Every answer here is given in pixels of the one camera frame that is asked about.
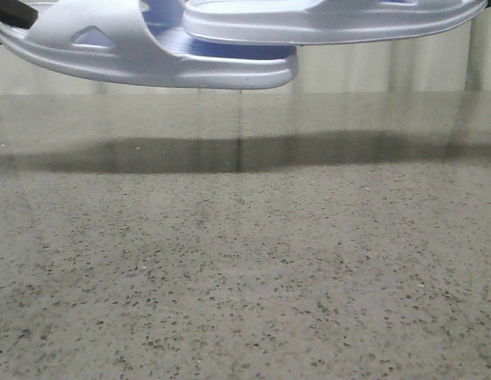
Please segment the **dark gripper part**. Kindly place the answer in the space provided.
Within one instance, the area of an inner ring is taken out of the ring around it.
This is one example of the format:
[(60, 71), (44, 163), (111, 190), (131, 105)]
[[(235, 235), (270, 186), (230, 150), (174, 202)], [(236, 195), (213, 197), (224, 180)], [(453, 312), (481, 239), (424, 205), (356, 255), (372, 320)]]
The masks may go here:
[(29, 29), (38, 18), (38, 11), (18, 0), (0, 0), (0, 22)]

